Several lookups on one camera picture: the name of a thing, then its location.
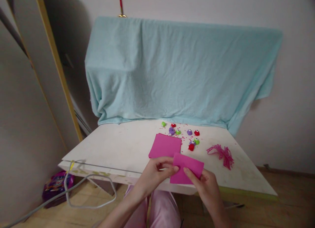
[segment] gray cable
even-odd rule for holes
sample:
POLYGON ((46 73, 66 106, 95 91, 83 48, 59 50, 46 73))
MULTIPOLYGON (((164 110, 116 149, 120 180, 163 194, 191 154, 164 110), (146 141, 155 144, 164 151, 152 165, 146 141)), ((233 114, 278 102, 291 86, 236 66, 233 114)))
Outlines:
POLYGON ((67 171, 66 176, 65 176, 65 180, 64 180, 65 191, 64 191, 64 192, 62 192, 62 193, 56 195, 55 197, 53 197, 53 198, 47 200, 46 202, 44 202, 43 204, 41 204, 40 206, 38 206, 37 208, 35 208, 33 211, 27 213, 25 216, 23 216, 23 217, 21 217, 20 219, 18 219, 18 220, 16 220, 16 221, 12 222, 11 224, 9 224, 9 225, 7 225, 7 226, 4 226, 3 228, 10 228, 10 227, 12 227, 12 226, 15 226, 16 224, 20 223, 21 221, 23 221, 23 220, 25 220, 26 218, 28 218, 28 217, 30 217, 31 215, 33 215, 35 212, 37 212, 37 211, 38 211, 39 209, 41 209, 42 207, 46 206, 48 203, 50 203, 50 202, 54 201, 55 199, 57 199, 57 198, 63 196, 64 194, 66 194, 66 198, 67 198, 68 204, 69 204, 71 207, 74 207, 74 208, 97 209, 97 208, 103 207, 103 206, 105 206, 105 205, 107 205, 107 204, 113 202, 113 201, 116 199, 116 197, 117 197, 117 192, 116 192, 115 186, 113 185, 112 179, 110 179, 110 178, 107 177, 107 176, 103 176, 103 175, 97 175, 97 174, 90 174, 90 175, 87 175, 87 176, 84 177, 79 183, 77 183, 75 186, 73 186, 72 188, 68 189, 68 187, 67 187, 67 185, 66 185, 66 181, 67 181, 67 178, 68 178, 68 174, 69 174, 71 165, 72 165, 72 162, 70 162, 69 170, 67 171), (72 205, 72 204, 70 203, 70 199, 69 199, 69 194, 68 194, 68 193, 69 193, 70 191, 74 190, 74 189, 75 189, 76 187, 78 187, 80 184, 82 184, 83 181, 85 181, 85 180, 86 180, 88 177, 90 177, 90 176, 100 176, 100 177, 108 178, 109 181, 110 181, 110 183, 111 183, 111 185, 112 185, 112 187, 113 187, 113 190, 114 190, 114 192, 115 192, 115 198, 112 199, 111 201, 106 202, 106 203, 104 203, 104 204, 102 204, 102 205, 100 205, 100 206, 97 206, 97 207, 75 206, 75 205, 72 205))

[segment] hand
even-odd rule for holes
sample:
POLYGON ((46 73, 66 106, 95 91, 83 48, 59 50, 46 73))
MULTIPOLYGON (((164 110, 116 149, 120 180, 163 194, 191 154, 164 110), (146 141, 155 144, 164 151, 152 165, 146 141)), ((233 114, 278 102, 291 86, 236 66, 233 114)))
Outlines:
POLYGON ((142 198, 149 196, 161 182, 176 174, 179 168, 173 166, 172 163, 173 158, 171 157, 150 159, 133 190, 138 191, 142 198))
POLYGON ((217 213, 221 213, 222 209, 224 210, 224 205, 215 174, 204 169, 199 180, 188 168, 184 168, 184 172, 196 186, 199 196, 210 215, 216 216, 217 213))

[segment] pink pants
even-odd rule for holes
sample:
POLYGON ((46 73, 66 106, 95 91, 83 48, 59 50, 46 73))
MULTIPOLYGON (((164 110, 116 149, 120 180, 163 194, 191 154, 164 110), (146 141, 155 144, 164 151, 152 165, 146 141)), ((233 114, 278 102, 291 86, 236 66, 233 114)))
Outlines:
MULTIPOLYGON (((128 186, 125 196, 133 189, 128 186)), ((146 198, 129 218, 125 228, 146 228, 149 197, 146 198)), ((181 220, 177 204, 170 192, 155 190, 151 194, 150 228, 180 228, 181 220)))

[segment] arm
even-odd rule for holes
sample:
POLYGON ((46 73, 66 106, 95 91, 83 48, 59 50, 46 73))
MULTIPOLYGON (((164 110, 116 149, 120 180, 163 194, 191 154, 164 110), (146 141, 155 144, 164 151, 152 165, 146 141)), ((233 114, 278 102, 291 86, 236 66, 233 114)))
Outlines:
POLYGON ((98 228, 124 227, 134 210, 166 178, 178 171, 171 157, 150 159, 130 193, 115 207, 98 228))
POLYGON ((196 186, 200 198, 213 220, 214 226, 216 228, 232 227, 220 196, 216 176, 204 169, 199 180, 188 168, 184 168, 184 172, 196 186))

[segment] light blue cloth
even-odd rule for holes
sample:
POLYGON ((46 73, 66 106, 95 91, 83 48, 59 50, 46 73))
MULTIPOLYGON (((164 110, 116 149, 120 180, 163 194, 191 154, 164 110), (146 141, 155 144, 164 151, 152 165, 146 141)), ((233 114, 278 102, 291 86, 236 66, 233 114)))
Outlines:
POLYGON ((273 85, 277 30, 99 17, 85 58, 98 124, 157 118, 235 135, 273 85))

